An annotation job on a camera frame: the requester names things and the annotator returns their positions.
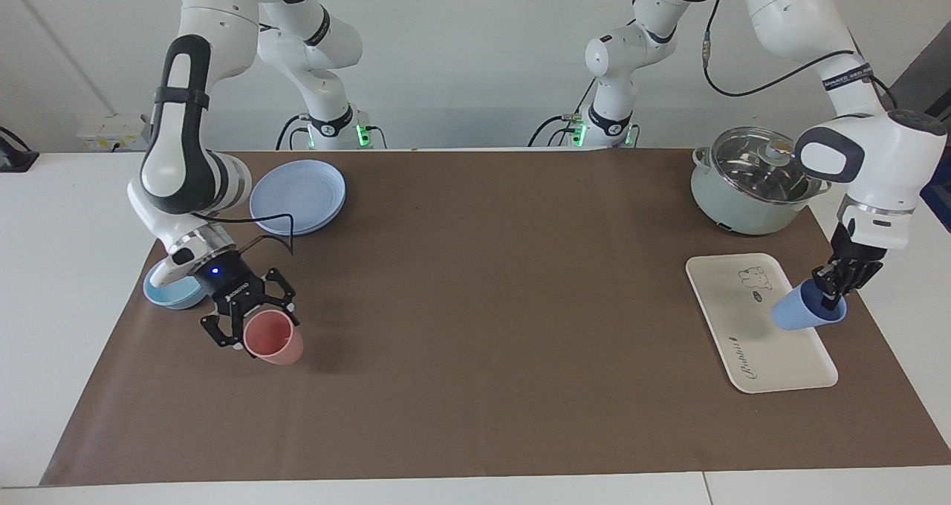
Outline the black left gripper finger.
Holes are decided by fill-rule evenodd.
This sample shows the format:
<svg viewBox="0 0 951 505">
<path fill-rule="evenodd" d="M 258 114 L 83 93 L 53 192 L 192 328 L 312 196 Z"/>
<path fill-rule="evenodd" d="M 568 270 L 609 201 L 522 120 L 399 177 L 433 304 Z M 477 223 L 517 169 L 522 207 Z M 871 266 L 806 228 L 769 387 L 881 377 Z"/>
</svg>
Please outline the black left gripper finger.
<svg viewBox="0 0 951 505">
<path fill-rule="evenodd" d="M 840 261 L 838 295 L 847 296 L 866 285 L 883 267 L 882 261 Z"/>
<path fill-rule="evenodd" d="M 822 307 L 836 311 L 842 299 L 855 287 L 855 262 L 829 261 L 813 270 L 812 281 L 822 294 Z"/>
</svg>

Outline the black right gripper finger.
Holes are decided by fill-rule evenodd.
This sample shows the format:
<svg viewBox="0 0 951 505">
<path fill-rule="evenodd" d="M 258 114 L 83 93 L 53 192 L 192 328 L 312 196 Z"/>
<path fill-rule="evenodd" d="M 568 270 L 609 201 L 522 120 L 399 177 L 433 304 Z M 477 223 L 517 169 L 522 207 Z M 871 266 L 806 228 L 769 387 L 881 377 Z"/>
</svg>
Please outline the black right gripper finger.
<svg viewBox="0 0 951 505">
<path fill-rule="evenodd" d="M 291 320 L 292 325 L 295 327 L 300 326 L 298 316 L 295 314 L 295 305 L 294 299 L 296 298 L 296 290 L 288 282 L 288 280 L 283 277 L 282 272 L 278 268 L 270 268 L 268 272 L 262 277 L 264 282 L 264 304 L 268 304 L 272 307 L 279 308 L 286 316 Z M 272 296 L 266 292 L 266 285 L 268 283 L 276 283 L 279 286 L 279 289 L 282 290 L 281 296 Z"/>
<path fill-rule="evenodd" d="M 247 308 L 244 306 L 231 306 L 225 312 L 216 306 L 211 313 L 202 316 L 199 322 L 201 328 L 216 342 L 217 346 L 245 351 L 245 316 L 247 316 Z"/>
</svg>

